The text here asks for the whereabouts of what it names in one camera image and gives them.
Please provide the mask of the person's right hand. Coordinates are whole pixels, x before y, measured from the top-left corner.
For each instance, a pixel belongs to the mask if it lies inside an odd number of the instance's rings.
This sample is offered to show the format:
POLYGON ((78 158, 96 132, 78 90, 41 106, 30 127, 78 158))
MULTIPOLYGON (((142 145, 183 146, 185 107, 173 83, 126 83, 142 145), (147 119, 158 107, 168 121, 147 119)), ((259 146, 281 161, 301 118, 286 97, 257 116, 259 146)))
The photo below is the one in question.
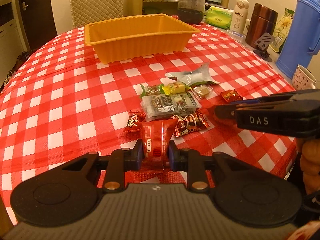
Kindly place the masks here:
POLYGON ((307 194, 319 190, 320 177, 320 144, 319 139, 297 139, 297 149, 302 154, 300 168, 303 172, 303 181, 307 194))

